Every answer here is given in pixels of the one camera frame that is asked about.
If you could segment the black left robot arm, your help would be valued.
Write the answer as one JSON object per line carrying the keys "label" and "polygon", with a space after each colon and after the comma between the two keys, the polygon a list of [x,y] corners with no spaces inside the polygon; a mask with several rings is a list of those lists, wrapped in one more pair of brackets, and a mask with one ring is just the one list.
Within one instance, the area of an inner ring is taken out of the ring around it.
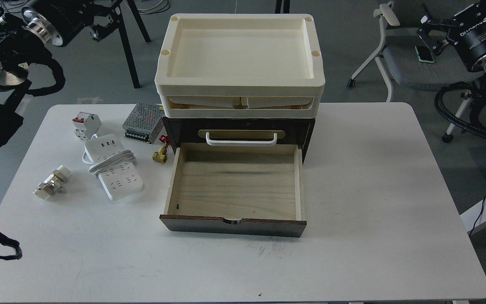
{"label": "black left robot arm", "polygon": [[65,76],[46,45],[66,46],[85,27],[99,41],[114,32],[122,19],[116,8],[92,0],[32,0],[22,17],[0,7],[0,92],[11,92],[0,103],[0,147],[7,144],[23,124],[16,112],[25,95],[44,96],[62,90]]}

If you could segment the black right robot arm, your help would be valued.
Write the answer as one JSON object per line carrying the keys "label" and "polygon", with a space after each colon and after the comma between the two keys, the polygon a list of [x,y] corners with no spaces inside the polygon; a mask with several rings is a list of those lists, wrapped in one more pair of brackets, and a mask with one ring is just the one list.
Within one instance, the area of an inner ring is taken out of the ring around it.
{"label": "black right robot arm", "polygon": [[[486,105],[486,0],[467,6],[451,19],[435,19],[426,4],[422,4],[424,17],[417,33],[434,54],[440,54],[446,45],[455,48],[467,71],[484,75],[471,84],[459,81],[439,90],[435,96],[436,110],[450,123],[463,131],[486,138],[486,127],[480,123],[479,115]],[[466,90],[466,96],[475,102],[466,122],[450,112],[443,103],[443,95],[452,90]]]}

